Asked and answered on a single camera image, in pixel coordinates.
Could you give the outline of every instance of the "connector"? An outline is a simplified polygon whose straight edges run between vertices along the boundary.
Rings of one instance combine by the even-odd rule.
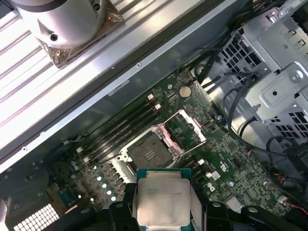
[[[286,196],[280,196],[278,198],[278,202],[282,205],[285,205],[285,203],[287,202],[288,198]]]

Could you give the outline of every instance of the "red wire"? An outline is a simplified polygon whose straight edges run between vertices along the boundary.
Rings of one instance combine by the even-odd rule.
[[[294,204],[291,204],[291,203],[285,203],[286,205],[290,205],[290,206],[292,206],[293,208],[298,208],[298,209],[300,209],[300,210],[302,210],[307,216],[308,216],[308,211],[307,210],[305,210],[303,207],[299,207],[299,206],[297,206],[297,205],[294,205]]]

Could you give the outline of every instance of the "motherboard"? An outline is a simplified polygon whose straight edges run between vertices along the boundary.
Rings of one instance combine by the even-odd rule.
[[[170,75],[52,163],[64,204],[101,210],[122,199],[138,168],[190,168],[192,184],[210,200],[283,215],[278,189],[251,169],[249,150],[228,135],[220,110],[191,80],[185,71]]]

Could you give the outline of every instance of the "metal bracket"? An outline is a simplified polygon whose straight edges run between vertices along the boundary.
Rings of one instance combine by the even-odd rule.
[[[278,75],[271,73],[248,92],[245,99],[262,120],[271,119],[295,101],[295,94],[308,85],[308,73],[294,62]]]

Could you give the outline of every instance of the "screw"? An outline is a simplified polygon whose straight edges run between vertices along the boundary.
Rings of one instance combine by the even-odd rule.
[[[228,186],[229,186],[230,188],[233,188],[233,187],[234,187],[234,182],[230,181],[230,182],[228,183]]]
[[[213,205],[214,207],[217,207],[217,208],[218,208],[218,207],[221,207],[221,204],[218,203],[218,202],[213,202],[212,205]]]
[[[293,79],[294,81],[296,81],[298,78],[300,78],[299,74],[296,74],[296,75],[292,76],[292,79]]]
[[[251,212],[251,213],[257,213],[258,212],[258,210],[256,208],[253,208],[253,207],[249,207],[248,211]]]
[[[221,115],[216,116],[216,120],[222,120],[222,116]]]

